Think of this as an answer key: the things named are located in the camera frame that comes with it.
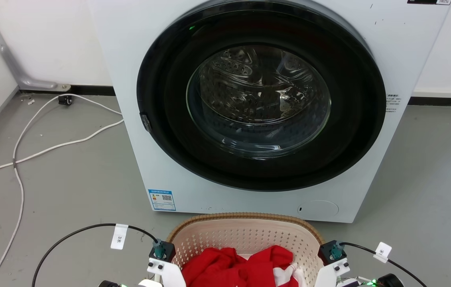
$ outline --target basket rim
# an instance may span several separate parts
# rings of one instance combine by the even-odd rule
[[[293,223],[296,225],[300,225],[307,229],[312,235],[318,240],[319,244],[325,244],[325,241],[321,234],[309,224],[307,221],[301,220],[299,218],[293,216],[283,216],[280,214],[262,214],[259,212],[228,212],[221,214],[201,214],[198,216],[193,216],[182,223],[180,223],[175,229],[170,232],[167,237],[167,242],[172,243],[174,238],[178,235],[178,233],[185,227],[194,224],[196,222],[208,221],[208,220],[218,220],[218,219],[264,219],[264,220],[276,220],[282,222]]]

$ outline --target laundry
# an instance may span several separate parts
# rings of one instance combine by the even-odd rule
[[[307,287],[293,253],[277,245],[248,260],[234,248],[207,248],[181,272],[187,287]]]

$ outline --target white washing machine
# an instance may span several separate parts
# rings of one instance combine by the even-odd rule
[[[437,1],[89,0],[152,209],[352,222]]]

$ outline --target red cloth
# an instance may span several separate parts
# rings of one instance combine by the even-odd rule
[[[280,246],[264,249],[248,260],[234,248],[207,248],[183,266],[187,287],[276,287],[273,268],[286,269],[293,253]],[[298,287],[291,280],[281,287]]]

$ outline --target washing machine door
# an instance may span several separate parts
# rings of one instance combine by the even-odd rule
[[[373,145],[386,95],[342,18],[285,0],[208,2],[171,24],[138,74],[146,127],[208,180],[287,191],[344,172]]]

